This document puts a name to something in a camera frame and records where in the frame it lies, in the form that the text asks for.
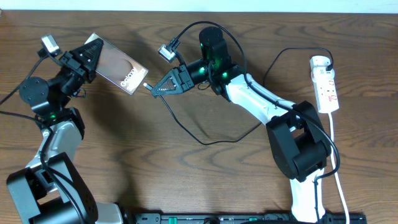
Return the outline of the white power strip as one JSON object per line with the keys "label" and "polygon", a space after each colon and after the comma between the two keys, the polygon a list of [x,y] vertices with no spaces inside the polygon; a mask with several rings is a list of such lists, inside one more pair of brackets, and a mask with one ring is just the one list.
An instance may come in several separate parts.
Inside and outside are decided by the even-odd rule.
{"label": "white power strip", "polygon": [[332,113],[339,109],[338,95],[335,86],[335,71],[327,70],[331,64],[328,57],[313,56],[310,59],[311,79],[315,90],[315,98],[319,113]]}

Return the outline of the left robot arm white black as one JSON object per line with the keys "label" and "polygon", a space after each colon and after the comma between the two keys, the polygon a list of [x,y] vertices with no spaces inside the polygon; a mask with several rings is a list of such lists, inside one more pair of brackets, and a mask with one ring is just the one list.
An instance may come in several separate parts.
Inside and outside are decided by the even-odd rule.
{"label": "left robot arm white black", "polygon": [[49,80],[29,73],[15,88],[34,112],[31,121],[43,136],[34,158],[6,180],[18,214],[23,223],[131,223],[129,212],[118,203],[97,202],[73,165],[85,125],[80,112],[67,104],[84,97],[82,85],[95,79],[103,40],[68,52],[51,35],[41,41],[39,60],[53,60],[60,71]]}

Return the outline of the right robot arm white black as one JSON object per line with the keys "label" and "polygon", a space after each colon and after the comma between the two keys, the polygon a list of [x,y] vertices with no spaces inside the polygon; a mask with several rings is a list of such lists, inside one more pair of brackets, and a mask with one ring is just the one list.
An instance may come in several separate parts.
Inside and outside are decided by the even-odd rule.
{"label": "right robot arm white black", "polygon": [[216,24],[199,33],[202,57],[185,63],[177,51],[179,38],[159,48],[169,63],[179,61],[151,89],[154,97],[179,95],[208,82],[216,95],[241,106],[266,126],[272,156],[290,180],[292,215],[298,222],[319,223],[326,211],[322,205],[320,181],[333,145],[325,133],[314,106],[296,104],[265,89],[247,72],[247,65],[234,63],[224,35]]}

